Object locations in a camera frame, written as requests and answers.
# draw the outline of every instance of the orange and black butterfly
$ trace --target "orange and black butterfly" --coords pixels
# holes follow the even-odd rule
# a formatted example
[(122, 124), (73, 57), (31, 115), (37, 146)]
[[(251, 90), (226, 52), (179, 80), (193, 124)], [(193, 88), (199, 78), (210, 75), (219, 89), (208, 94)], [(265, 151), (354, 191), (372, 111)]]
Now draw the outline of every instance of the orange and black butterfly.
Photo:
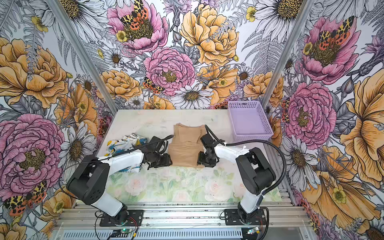
[(321, 31), (319, 33), (319, 49), (324, 51), (334, 44), (343, 44), (351, 35), (349, 30), (352, 27), (354, 19), (355, 16), (349, 17), (340, 25), (338, 29), (335, 29), (332, 32)]
[(143, 0), (135, 0), (132, 13), (121, 17), (120, 21), (127, 28), (138, 30), (146, 19), (148, 19), (148, 9), (144, 7)]
[(153, 82), (147, 77), (144, 78), (143, 87), (149, 88), (149, 90), (151, 92), (156, 93), (156, 94), (161, 93), (162, 91), (165, 90), (163, 87), (156, 86), (155, 84), (153, 84)]
[(32, 192), (25, 196), (13, 196), (4, 201), (4, 206), (9, 209), (11, 217), (17, 217), (23, 214), (26, 208), (32, 208), (34, 204), (39, 204), (47, 195), (47, 181), (44, 180), (38, 184)]

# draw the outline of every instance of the basket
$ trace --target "basket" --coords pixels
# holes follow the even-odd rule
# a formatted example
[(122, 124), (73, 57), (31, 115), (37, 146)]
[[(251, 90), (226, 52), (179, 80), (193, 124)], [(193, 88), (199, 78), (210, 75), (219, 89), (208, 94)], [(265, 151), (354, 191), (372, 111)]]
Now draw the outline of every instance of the basket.
[(273, 131), (259, 101), (229, 101), (228, 114), (235, 142), (268, 140)]

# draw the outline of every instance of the table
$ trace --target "table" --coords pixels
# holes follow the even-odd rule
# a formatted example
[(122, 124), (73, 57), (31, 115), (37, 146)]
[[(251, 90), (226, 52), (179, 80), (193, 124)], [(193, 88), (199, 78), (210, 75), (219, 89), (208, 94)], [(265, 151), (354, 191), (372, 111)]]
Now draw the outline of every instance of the table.
[[(106, 154), (107, 142), (136, 133), (150, 139), (173, 134), (173, 125), (203, 124), (215, 135), (232, 142), (232, 131), (227, 110), (119, 110), (99, 148), (98, 157)], [(267, 158), (263, 144), (258, 147)], [(125, 204), (136, 202), (239, 202), (245, 192), (237, 165), (226, 159), (214, 167), (143, 168), (139, 173), (117, 172), (110, 176), (107, 192)], [(280, 202), (278, 189), (268, 193), (264, 201)]]

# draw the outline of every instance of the pink peony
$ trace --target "pink peony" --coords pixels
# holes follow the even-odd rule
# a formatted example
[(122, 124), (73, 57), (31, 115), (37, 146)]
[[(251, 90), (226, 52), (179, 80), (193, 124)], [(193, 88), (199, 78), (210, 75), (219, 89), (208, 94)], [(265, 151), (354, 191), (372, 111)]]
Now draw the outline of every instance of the pink peony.
[(143, 63), (147, 77), (156, 86), (163, 87), (165, 95), (173, 96), (176, 90), (195, 81), (192, 60), (173, 48), (159, 48)]
[(0, 123), (0, 197), (26, 195), (42, 181), (52, 187), (61, 175), (60, 144), (64, 134), (37, 114)]
[(349, 36), (341, 45), (331, 41), (325, 50), (319, 48), (319, 34), (322, 31), (333, 32), (337, 30), (343, 22), (336, 23), (336, 20), (330, 22), (324, 17), (313, 26), (310, 35), (304, 40), (303, 56), (296, 62), (296, 71), (305, 76), (309, 76), (313, 81), (322, 81), (329, 85), (336, 82), (344, 76), (355, 63), (358, 54), (353, 54), (356, 49), (356, 42), (360, 31), (356, 30), (356, 18), (354, 18)]
[(117, 42), (123, 45), (122, 52), (126, 56), (132, 57), (143, 52), (154, 51), (160, 46), (164, 46), (168, 40), (168, 22), (166, 17), (161, 18), (155, 6), (143, 0), (144, 7), (148, 9), (148, 19), (144, 20), (138, 30), (132, 30), (129, 26), (124, 27), (120, 18), (131, 15), (134, 4), (128, 7), (125, 3), (123, 8), (108, 8), (107, 17), (111, 34), (116, 34)]
[(301, 139), (309, 149), (321, 147), (336, 125), (332, 95), (321, 83), (300, 83), (290, 98), (288, 136)]

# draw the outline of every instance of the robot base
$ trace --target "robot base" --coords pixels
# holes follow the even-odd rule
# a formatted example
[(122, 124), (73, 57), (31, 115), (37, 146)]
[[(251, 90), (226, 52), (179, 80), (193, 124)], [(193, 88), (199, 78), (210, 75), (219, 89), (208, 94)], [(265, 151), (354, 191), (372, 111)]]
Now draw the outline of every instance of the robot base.
[[(128, 210), (128, 217), (133, 218), (136, 221), (137, 226), (139, 227), (139, 226), (141, 226), (143, 212), (144, 212), (143, 210)], [(101, 227), (115, 227), (116, 224), (114, 222), (115, 221), (111, 216), (104, 213), (103, 216), (101, 217), (101, 220), (100, 220), (100, 226)], [(121, 227), (134, 227), (134, 226), (135, 226), (135, 223), (130, 219), (127, 219), (127, 222), (125, 224), (121, 225)]]
[(266, 219), (264, 216), (264, 211), (262, 209), (256, 209), (254, 212), (249, 214), (247, 217), (246, 223), (243, 223), (240, 220), (239, 213), (237, 209), (225, 209), (225, 224), (227, 226), (233, 225), (266, 225)]

